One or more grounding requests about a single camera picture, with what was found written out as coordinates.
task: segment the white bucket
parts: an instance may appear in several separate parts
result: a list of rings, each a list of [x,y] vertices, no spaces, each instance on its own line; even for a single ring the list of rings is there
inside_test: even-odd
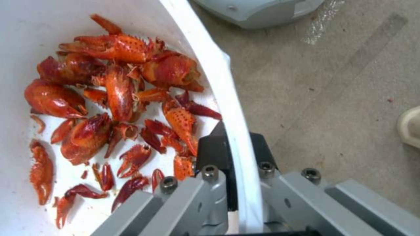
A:
[[[200,82],[207,84],[207,93],[203,96],[195,95],[194,99],[217,109],[209,84],[222,113],[236,169],[239,229],[242,232],[261,231],[262,209],[258,173],[248,130],[230,74],[229,58],[211,40],[187,1],[21,0],[4,3],[0,16],[0,64],[3,68],[3,82],[0,88],[3,103],[3,112],[0,115],[2,234],[89,235],[109,215],[104,214],[102,207],[99,207],[99,210],[91,209],[89,206],[96,204],[93,201],[90,204],[90,200],[78,200],[79,203],[71,210],[74,213],[69,216],[64,229],[58,230],[55,227],[56,210],[51,208],[52,198],[61,197],[66,189],[76,183],[84,183],[84,180],[80,179],[82,171],[79,171],[84,167],[75,167],[74,171],[62,171],[61,182],[54,184],[53,193],[46,206],[38,205],[37,196],[29,182],[31,154],[28,145],[30,139],[39,136],[35,136],[33,121],[29,119],[30,107],[24,99],[24,89],[38,77],[37,63],[49,55],[54,55],[59,43],[71,42],[77,35],[105,34],[103,29],[89,19],[92,13],[114,21],[124,32],[157,36],[171,47],[198,60],[204,72]],[[57,124],[51,124],[48,118],[45,118],[45,121],[47,129],[44,134],[48,134],[49,137]],[[211,119],[203,121],[205,125],[198,136],[207,135],[216,124]],[[56,164],[61,165],[58,162],[65,160],[61,160],[62,156],[56,151],[57,147],[53,145],[52,149]],[[164,168],[171,169],[172,159],[167,162],[161,158],[155,159],[156,163],[151,161],[149,167],[142,168],[142,172],[150,174],[159,165],[166,165]],[[123,182],[118,182],[117,188],[120,188]],[[104,208],[110,208],[113,198],[111,194],[109,199],[104,199]]]

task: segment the gray floor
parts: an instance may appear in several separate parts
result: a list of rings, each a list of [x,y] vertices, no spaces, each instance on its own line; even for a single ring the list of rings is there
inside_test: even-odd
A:
[[[420,151],[395,127],[420,105],[420,1],[348,0],[315,45],[301,39],[316,12],[246,31],[193,7],[231,56],[249,128],[282,171],[354,178],[420,216]]]

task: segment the hex socket screw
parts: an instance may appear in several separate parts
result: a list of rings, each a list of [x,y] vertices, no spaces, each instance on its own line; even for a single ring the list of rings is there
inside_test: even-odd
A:
[[[321,173],[315,168],[305,168],[301,174],[314,185],[318,185],[321,182]]]
[[[274,165],[268,161],[262,161],[258,164],[258,173],[260,178],[272,178],[274,177]]]
[[[171,194],[178,187],[178,181],[173,176],[167,176],[160,182],[160,191],[163,194]]]
[[[212,183],[219,178],[219,169],[215,165],[205,165],[201,169],[201,176],[204,181]]]

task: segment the plastic wrap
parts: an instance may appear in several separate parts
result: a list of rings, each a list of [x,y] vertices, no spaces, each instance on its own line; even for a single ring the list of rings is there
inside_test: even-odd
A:
[[[317,10],[316,16],[306,31],[305,36],[302,38],[302,41],[309,45],[315,45],[318,39],[324,34],[329,22],[334,18],[344,3],[345,0],[325,0]]]

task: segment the white object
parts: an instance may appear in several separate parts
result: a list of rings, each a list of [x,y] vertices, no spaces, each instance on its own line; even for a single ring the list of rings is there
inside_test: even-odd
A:
[[[324,0],[195,0],[214,15],[245,29],[284,24],[313,12]]]
[[[38,77],[36,65],[48,55],[54,55],[61,42],[70,42],[76,35],[101,35],[105,32],[89,14],[98,13],[116,22],[130,34],[157,36],[171,47],[199,61],[204,72],[200,82],[211,86],[226,126],[233,156],[239,202],[239,230],[262,231],[262,201],[254,153],[244,116],[235,91],[229,68],[229,57],[212,41],[205,28],[192,11],[187,1],[180,0],[75,0],[75,1],[13,1],[3,4],[0,39],[2,60],[0,98],[3,112],[0,115],[0,228],[5,235],[89,235],[108,216],[108,199],[81,199],[75,203],[64,229],[54,224],[55,208],[50,208],[53,196],[62,196],[72,184],[85,183],[80,179],[83,169],[70,166],[58,152],[59,145],[48,149],[55,154],[52,159],[57,167],[57,183],[47,206],[37,204],[37,196],[29,183],[31,167],[29,141],[36,128],[29,119],[29,106],[23,97],[25,87]],[[217,110],[210,88],[203,96],[194,95],[194,100]],[[159,109],[148,110],[156,118],[162,117]],[[42,138],[48,140],[60,119],[41,116],[47,124]],[[216,121],[200,118],[199,135],[208,134]],[[132,146],[120,148],[118,155]],[[94,157],[101,161],[105,148]],[[117,160],[110,160],[114,174]],[[155,167],[170,171],[172,158],[154,158],[141,171],[150,175]],[[93,181],[92,173],[86,183]],[[118,188],[125,182],[116,179]]]
[[[404,143],[420,148],[420,106],[401,114],[397,129]]]

